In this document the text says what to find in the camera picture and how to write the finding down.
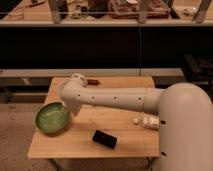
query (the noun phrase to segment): table top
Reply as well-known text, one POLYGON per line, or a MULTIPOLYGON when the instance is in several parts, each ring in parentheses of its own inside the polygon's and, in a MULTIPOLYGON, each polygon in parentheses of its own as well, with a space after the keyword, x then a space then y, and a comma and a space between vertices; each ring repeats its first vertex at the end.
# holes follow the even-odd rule
MULTIPOLYGON (((61 101, 58 85, 69 78, 53 78, 45 104, 61 101)), ((151 77, 89 77, 101 84, 89 87, 154 87, 151 77)), ((113 158, 154 157, 159 155, 158 131, 134 125, 134 118, 143 113, 83 105, 77 117, 54 136, 35 130, 28 156, 30 158, 113 158), (95 130, 117 137, 115 149, 92 141, 95 130)))

